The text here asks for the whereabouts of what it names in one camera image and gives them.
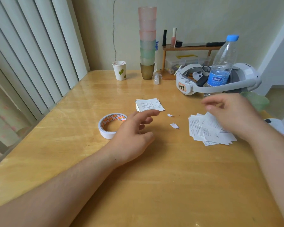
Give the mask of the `clear water bottle blue cap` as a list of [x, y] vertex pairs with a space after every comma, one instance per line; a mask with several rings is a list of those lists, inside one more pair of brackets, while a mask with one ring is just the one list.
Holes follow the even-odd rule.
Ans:
[[228, 35], [213, 61], [206, 87], [217, 87], [227, 83], [237, 58], [237, 41], [239, 35]]

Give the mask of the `white vertical blinds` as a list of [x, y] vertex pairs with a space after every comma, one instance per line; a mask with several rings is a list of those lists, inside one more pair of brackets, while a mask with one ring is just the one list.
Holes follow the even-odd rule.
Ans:
[[0, 0], [0, 85], [30, 124], [89, 71], [72, 0]]

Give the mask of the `small stack of printed slips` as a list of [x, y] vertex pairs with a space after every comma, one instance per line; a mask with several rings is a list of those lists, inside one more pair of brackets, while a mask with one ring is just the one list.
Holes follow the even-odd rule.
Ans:
[[160, 101], [157, 98], [154, 99], [137, 99], [135, 101], [136, 110], [138, 112], [146, 111], [146, 110], [159, 110], [165, 111]]

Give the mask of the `white plush toy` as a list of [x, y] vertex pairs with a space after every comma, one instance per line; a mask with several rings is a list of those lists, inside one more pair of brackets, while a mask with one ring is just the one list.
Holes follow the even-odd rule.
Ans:
[[276, 129], [279, 133], [283, 134], [284, 136], [284, 123], [276, 118], [268, 118], [265, 119], [265, 122]]

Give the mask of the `person's left forearm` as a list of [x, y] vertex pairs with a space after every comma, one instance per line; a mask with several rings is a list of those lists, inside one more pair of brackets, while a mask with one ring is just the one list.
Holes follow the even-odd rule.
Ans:
[[0, 227], [69, 227], [123, 161], [121, 150], [105, 146], [46, 183], [0, 206]]

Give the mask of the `brown translucent plastic cup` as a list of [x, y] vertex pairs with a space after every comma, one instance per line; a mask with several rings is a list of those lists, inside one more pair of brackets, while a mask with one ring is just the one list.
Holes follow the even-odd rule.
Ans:
[[155, 64], [143, 65], [140, 64], [141, 75], [144, 80], [151, 80], [154, 73]]

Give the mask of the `white double-sided tape roll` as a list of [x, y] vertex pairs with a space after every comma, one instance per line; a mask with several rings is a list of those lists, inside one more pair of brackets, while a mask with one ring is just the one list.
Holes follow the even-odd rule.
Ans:
[[117, 133], [117, 131], [107, 131], [104, 129], [105, 125], [112, 121], [122, 121], [124, 122], [127, 119], [127, 116], [122, 113], [111, 113], [107, 114], [104, 117], [102, 117], [98, 122], [98, 129], [102, 137], [105, 139], [111, 140], [114, 135]]

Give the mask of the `person's right forearm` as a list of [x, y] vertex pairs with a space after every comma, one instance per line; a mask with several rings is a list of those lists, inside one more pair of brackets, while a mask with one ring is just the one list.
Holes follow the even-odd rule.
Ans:
[[252, 147], [284, 218], [284, 135], [260, 120], [244, 139]]

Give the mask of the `stack of pastel plastic cups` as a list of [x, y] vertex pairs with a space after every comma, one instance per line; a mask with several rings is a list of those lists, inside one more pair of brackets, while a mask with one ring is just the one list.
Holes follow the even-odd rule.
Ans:
[[157, 29], [157, 7], [139, 7], [140, 64], [151, 66], [155, 63]]

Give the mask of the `white furniture frame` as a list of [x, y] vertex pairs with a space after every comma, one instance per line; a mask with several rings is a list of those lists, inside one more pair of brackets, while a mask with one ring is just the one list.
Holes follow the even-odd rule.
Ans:
[[284, 23], [258, 71], [261, 74], [262, 83], [254, 92], [265, 96], [270, 89], [284, 89]]

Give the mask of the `loose pile of printed slips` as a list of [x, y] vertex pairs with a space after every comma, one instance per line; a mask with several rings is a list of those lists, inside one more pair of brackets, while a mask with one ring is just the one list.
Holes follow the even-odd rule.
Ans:
[[202, 141], [204, 145], [217, 144], [230, 145], [237, 141], [237, 138], [230, 132], [224, 130], [216, 117], [207, 112], [205, 115], [190, 115], [189, 135], [194, 141]]

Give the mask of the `white headset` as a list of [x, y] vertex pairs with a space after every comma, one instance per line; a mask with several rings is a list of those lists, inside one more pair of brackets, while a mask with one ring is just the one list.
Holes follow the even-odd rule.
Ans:
[[[253, 91], [262, 82], [261, 75], [250, 65], [236, 63], [231, 70], [227, 83], [217, 87], [206, 87], [211, 66], [200, 64], [190, 64], [185, 67], [180, 66], [175, 72], [177, 89], [184, 95], [203, 93], [204, 95], [226, 93], [240, 93]], [[193, 79], [193, 72], [202, 71], [202, 76], [198, 81]]]

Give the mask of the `person's left hand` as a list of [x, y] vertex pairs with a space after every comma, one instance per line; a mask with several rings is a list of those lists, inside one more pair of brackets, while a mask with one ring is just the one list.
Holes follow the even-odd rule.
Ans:
[[145, 125], [140, 125], [140, 119], [158, 116], [159, 114], [159, 110], [134, 112], [121, 124], [112, 140], [105, 145], [105, 149], [113, 158], [116, 166], [136, 159], [145, 151], [145, 149], [139, 147], [138, 135], [143, 134], [140, 131], [145, 128]]

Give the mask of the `white paper cup leaf print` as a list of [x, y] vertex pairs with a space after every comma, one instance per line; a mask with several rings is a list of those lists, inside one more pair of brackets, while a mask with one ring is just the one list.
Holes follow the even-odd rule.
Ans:
[[118, 81], [126, 80], [126, 61], [112, 62], [114, 73]]

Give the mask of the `green frosted plastic cup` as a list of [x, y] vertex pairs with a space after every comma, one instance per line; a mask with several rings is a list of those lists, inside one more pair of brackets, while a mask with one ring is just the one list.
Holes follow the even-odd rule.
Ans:
[[261, 112], [270, 104], [269, 99], [255, 92], [241, 92], [240, 95], [245, 97], [258, 112]]

